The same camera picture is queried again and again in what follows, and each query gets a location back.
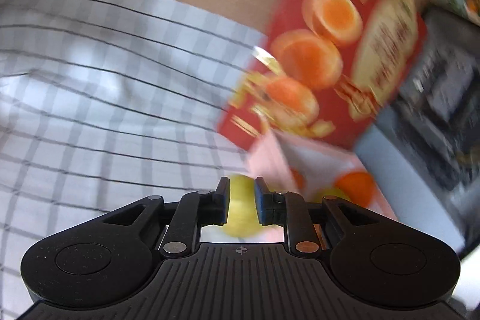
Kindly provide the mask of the yellow-green apple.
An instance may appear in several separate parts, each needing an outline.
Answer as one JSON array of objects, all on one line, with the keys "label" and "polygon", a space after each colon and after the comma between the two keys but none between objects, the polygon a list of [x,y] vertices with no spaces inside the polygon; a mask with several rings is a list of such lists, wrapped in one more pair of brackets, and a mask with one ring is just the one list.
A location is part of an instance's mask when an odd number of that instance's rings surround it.
[{"label": "yellow-green apple", "polygon": [[226,235],[239,239],[266,236],[273,231],[260,224],[256,210],[255,180],[246,175],[229,177],[229,210],[227,223],[222,227]]}]

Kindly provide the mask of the large orange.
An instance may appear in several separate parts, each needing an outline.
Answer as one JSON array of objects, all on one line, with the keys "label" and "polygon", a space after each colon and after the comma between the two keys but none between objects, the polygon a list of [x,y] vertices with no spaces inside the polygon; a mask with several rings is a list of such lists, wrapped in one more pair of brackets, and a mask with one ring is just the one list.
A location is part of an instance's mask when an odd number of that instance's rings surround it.
[{"label": "large orange", "polygon": [[351,202],[366,208],[377,193],[374,177],[367,171],[352,171],[337,177],[335,188],[349,196]]}]

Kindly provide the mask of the pink gift box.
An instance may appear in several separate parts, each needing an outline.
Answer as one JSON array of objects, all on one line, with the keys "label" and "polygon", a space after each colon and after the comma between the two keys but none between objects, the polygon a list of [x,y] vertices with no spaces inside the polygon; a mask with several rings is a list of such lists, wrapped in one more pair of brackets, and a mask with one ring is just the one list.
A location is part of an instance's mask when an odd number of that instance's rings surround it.
[{"label": "pink gift box", "polygon": [[[272,191],[298,193],[309,202],[321,189],[331,188],[337,177],[365,170],[350,151],[273,130],[254,142],[246,163],[250,177],[263,178]],[[306,179],[302,193],[296,188],[291,168],[299,170]]]}]

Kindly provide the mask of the green pear in box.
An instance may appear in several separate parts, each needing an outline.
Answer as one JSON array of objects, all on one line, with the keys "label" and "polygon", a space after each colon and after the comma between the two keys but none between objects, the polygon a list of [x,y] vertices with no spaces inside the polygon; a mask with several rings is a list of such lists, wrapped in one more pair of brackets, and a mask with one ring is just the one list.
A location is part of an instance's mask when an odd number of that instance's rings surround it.
[{"label": "green pear in box", "polygon": [[315,196],[312,198],[312,201],[321,203],[325,197],[339,197],[343,200],[351,200],[351,198],[339,188],[324,188],[315,194]]}]

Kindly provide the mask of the white black grid tablecloth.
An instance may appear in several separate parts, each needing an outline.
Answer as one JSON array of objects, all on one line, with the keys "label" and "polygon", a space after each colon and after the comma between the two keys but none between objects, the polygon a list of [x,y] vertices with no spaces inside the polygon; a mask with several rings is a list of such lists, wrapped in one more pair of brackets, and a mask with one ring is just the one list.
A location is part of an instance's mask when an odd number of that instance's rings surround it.
[{"label": "white black grid tablecloth", "polygon": [[1,317],[41,238],[244,173],[217,131],[261,32],[174,0],[1,0]]}]

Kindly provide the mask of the glass panel computer case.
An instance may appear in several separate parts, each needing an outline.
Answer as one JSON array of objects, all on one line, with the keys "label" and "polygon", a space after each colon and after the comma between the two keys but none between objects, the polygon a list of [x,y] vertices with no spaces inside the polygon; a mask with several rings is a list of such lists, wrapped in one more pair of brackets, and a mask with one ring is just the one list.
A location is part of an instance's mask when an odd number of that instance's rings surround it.
[{"label": "glass panel computer case", "polygon": [[434,4],[422,17],[416,64],[355,150],[400,222],[466,258],[479,246],[479,26]]}]

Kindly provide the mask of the red egg snack bag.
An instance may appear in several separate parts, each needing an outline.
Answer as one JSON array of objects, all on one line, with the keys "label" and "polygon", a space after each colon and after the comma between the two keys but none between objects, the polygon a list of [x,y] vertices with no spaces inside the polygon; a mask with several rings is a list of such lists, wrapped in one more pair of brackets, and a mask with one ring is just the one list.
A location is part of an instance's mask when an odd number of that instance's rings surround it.
[{"label": "red egg snack bag", "polygon": [[425,39],[415,0],[281,0],[218,131],[242,149],[270,128],[351,149]]}]

